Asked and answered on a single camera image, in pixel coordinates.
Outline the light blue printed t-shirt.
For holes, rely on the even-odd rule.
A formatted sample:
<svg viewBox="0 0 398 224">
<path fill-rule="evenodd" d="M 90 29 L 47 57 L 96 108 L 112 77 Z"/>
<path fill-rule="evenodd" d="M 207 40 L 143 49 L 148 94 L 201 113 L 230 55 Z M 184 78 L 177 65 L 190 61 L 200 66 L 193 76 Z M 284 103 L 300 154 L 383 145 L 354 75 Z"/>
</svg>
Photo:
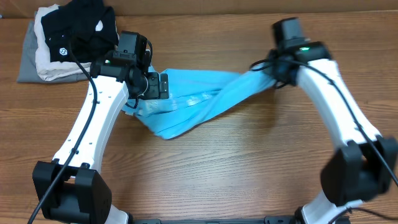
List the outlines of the light blue printed t-shirt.
<svg viewBox="0 0 398 224">
<path fill-rule="evenodd" d="M 169 78 L 165 100 L 134 100 L 122 107 L 156 136 L 172 139 L 229 110 L 252 95 L 272 88 L 276 80 L 264 72 L 244 74 L 214 70 L 163 71 Z"/>
</svg>

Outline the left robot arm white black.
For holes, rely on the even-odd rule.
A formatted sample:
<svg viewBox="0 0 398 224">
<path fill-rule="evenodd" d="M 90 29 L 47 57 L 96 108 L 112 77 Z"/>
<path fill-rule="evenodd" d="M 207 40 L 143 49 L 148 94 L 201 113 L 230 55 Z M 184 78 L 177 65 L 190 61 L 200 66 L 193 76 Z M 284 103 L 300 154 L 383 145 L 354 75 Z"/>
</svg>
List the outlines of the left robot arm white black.
<svg viewBox="0 0 398 224">
<path fill-rule="evenodd" d="M 105 56 L 91 64 L 83 106 L 61 148 L 50 162 L 36 163 L 32 180 L 38 204 L 29 218 L 62 223 L 132 223 L 113 205 L 111 189 L 101 176 L 105 147 L 119 112 L 128 101 L 169 97 L 169 78 L 150 69 L 150 56 Z"/>
</svg>

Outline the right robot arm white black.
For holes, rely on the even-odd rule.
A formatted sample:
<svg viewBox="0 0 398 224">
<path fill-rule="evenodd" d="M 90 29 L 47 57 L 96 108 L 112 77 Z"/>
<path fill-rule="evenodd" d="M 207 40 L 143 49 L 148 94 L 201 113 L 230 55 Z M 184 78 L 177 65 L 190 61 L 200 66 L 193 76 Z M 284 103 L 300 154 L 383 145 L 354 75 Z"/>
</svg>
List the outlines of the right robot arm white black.
<svg viewBox="0 0 398 224">
<path fill-rule="evenodd" d="M 335 148 L 321 171 L 320 193 L 298 208 L 290 222 L 345 223 L 344 214 L 397 182 L 397 141 L 384 138 L 365 117 L 323 43 L 278 40 L 266 61 L 277 81 L 299 86 L 312 100 Z"/>
</svg>

